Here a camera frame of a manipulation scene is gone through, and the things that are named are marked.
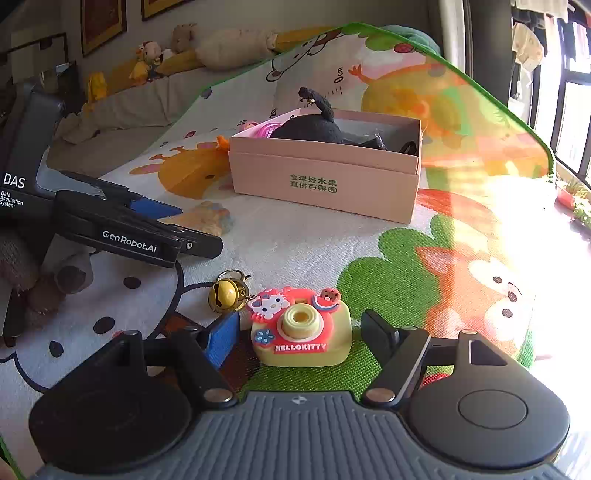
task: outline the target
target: framed picture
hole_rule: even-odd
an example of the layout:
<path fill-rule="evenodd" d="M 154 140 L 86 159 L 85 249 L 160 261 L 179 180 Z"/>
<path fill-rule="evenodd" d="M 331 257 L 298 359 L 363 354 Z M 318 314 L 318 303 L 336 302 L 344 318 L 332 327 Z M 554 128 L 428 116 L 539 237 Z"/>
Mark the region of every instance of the framed picture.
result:
<path fill-rule="evenodd" d="M 125 31 L 125 0 L 80 0 L 80 36 L 84 57 Z"/>
<path fill-rule="evenodd" d="M 142 2 L 142 21 L 148 21 L 150 18 L 166 12 L 171 8 L 192 2 L 193 0 L 141 0 Z"/>

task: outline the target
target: hello kitty toy camera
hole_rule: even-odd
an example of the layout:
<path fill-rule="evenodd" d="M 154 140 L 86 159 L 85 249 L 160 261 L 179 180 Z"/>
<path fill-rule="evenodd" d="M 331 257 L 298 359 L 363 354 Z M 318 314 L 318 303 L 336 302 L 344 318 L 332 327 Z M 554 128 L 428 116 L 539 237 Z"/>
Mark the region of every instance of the hello kitty toy camera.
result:
<path fill-rule="evenodd" d="M 328 367 L 351 349 L 349 308 L 335 288 L 320 294 L 307 288 L 269 288 L 247 303 L 251 340 L 265 365 Z"/>

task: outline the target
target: black circular pad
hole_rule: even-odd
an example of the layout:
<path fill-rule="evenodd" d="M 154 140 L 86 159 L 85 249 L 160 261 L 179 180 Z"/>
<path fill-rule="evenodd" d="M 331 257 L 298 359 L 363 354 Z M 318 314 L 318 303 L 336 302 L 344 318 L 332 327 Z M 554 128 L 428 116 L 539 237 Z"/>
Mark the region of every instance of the black circular pad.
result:
<path fill-rule="evenodd" d="M 527 415 L 527 406 L 516 395 L 501 390 L 480 390 L 466 395 L 458 405 L 460 415 L 477 427 L 510 429 Z"/>
<path fill-rule="evenodd" d="M 58 383 L 31 410 L 41 457 L 72 473 L 123 472 L 154 459 L 186 431 L 180 390 L 129 368 L 93 369 Z"/>
<path fill-rule="evenodd" d="M 569 431 L 566 407 L 523 367 L 510 366 L 460 365 L 418 390 L 407 418 L 422 444 L 478 469 L 521 469 L 555 455 Z"/>

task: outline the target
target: floor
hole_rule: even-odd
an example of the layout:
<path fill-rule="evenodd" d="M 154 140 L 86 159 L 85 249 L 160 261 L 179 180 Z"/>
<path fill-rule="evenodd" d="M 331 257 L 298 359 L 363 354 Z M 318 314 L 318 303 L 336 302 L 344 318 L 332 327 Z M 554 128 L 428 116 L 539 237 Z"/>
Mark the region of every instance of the floor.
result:
<path fill-rule="evenodd" d="M 556 465 L 573 480 L 591 479 L 591 415 L 587 348 L 591 306 L 591 241 L 571 225 L 571 212 L 552 202 L 540 217 L 538 286 L 533 321 L 537 360 L 531 372 L 569 409 L 571 428 Z"/>

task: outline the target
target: blue flower decoration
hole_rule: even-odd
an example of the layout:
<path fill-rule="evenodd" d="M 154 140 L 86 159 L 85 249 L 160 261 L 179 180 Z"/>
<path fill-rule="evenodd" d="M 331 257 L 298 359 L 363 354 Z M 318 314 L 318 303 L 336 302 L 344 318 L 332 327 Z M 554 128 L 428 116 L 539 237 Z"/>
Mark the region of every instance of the blue flower decoration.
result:
<path fill-rule="evenodd" d="M 270 330 L 257 330 L 255 332 L 255 342 L 261 345 L 270 345 L 275 340 L 275 335 Z"/>

